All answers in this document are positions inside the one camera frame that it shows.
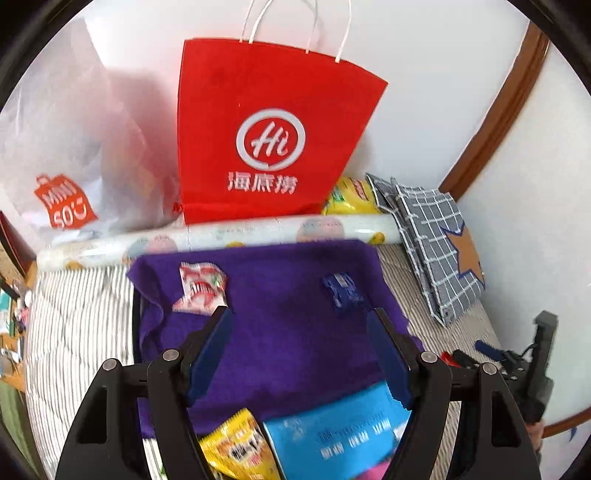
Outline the person's right hand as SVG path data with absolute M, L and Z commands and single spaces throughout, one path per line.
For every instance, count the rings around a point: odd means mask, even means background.
M 529 438 L 530 438 L 532 446 L 534 448 L 534 452 L 537 455 L 539 455 L 541 453 L 541 448 L 543 445 L 544 429 L 545 429 L 544 420 L 540 420 L 536 423 L 531 423 L 531 424 L 526 425 L 526 430 L 528 432 Z

